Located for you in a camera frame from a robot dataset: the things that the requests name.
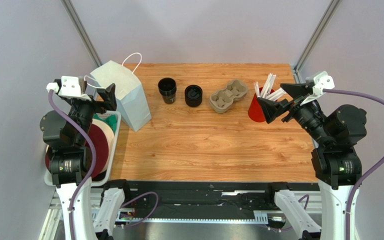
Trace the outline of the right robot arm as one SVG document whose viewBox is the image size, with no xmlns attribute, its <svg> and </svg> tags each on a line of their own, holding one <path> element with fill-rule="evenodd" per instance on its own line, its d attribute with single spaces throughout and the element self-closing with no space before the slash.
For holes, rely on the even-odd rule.
<svg viewBox="0 0 384 240">
<path fill-rule="evenodd" d="M 306 102 L 310 84 L 283 83 L 291 100 L 271 101 L 258 97 L 267 123 L 277 117 L 295 120 L 316 142 L 311 162 L 321 196 L 322 223 L 317 224 L 285 184 L 271 189 L 272 204 L 288 219 L 300 240 L 346 240 L 354 232 L 359 191 L 354 189 L 362 177 L 362 163 L 355 145 L 367 134 L 366 111 L 350 104 L 325 115 L 316 100 Z"/>
</svg>

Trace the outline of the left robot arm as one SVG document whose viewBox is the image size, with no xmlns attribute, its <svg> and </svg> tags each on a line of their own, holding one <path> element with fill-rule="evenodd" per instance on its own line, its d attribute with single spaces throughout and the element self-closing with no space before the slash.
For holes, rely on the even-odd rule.
<svg viewBox="0 0 384 240">
<path fill-rule="evenodd" d="M 112 240 L 115 221 L 126 197 L 131 195 L 125 179 L 110 180 L 103 186 L 100 209 L 92 218 L 92 173 L 97 163 L 97 150 L 88 133 L 96 113 L 104 114 L 117 107 L 115 84 L 97 89 L 102 101 L 62 96 L 66 86 L 56 79 L 47 86 L 53 108 L 40 121 L 43 141 L 48 145 L 48 171 L 59 196 L 67 240 Z M 53 101 L 57 94 L 71 109 L 61 111 Z"/>
</svg>

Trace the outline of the white paper bag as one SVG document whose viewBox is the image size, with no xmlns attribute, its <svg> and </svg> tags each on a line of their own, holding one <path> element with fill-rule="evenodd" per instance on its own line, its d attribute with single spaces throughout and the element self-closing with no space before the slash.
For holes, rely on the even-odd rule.
<svg viewBox="0 0 384 240">
<path fill-rule="evenodd" d="M 135 70 L 128 69 L 124 63 L 110 60 L 90 75 L 85 75 L 84 79 L 91 80 L 90 85 L 95 88 L 115 84 L 116 111 L 134 132 L 152 119 L 142 82 L 135 75 Z"/>
</svg>

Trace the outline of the pulp cup carrier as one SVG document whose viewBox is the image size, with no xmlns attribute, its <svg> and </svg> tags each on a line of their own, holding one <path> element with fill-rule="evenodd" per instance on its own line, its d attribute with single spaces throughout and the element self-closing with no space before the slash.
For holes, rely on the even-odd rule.
<svg viewBox="0 0 384 240">
<path fill-rule="evenodd" d="M 219 114 L 227 112 L 234 102 L 241 101 L 248 93 L 247 85 L 239 80 L 229 81 L 223 89 L 214 92 L 209 98 L 209 105 Z"/>
</svg>

